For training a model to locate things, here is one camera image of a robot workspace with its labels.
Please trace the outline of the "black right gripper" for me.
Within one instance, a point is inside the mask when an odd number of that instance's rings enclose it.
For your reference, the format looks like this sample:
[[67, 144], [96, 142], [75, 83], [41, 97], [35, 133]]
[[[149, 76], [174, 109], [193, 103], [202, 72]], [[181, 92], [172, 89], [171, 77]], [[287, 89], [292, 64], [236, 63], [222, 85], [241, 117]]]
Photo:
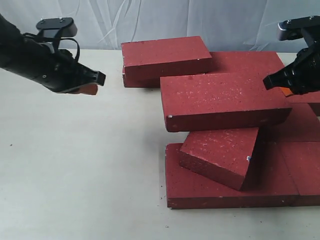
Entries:
[[290, 64], [291, 79], [287, 68], [267, 75], [262, 81], [266, 90], [281, 87], [285, 97], [320, 91], [320, 47], [303, 48]]

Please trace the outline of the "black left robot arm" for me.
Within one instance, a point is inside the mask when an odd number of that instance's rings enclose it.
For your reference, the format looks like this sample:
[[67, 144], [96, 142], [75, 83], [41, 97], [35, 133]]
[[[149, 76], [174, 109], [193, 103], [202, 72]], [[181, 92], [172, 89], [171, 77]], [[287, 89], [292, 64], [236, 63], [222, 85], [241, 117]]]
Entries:
[[0, 67], [36, 82], [58, 94], [96, 95], [105, 84], [104, 73], [79, 62], [76, 55], [60, 49], [63, 40], [74, 41], [77, 27], [72, 17], [41, 19], [37, 34], [21, 31], [0, 18]]

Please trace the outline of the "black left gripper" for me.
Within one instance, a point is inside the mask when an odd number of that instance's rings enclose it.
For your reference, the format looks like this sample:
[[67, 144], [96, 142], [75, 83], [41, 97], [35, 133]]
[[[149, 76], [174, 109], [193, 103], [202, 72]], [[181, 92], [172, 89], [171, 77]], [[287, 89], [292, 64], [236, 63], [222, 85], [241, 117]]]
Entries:
[[54, 93], [95, 96], [98, 86], [105, 85], [106, 75], [78, 65], [79, 56], [79, 49], [73, 57], [66, 49], [52, 52], [46, 44], [35, 41], [11, 42], [4, 45], [4, 69]]

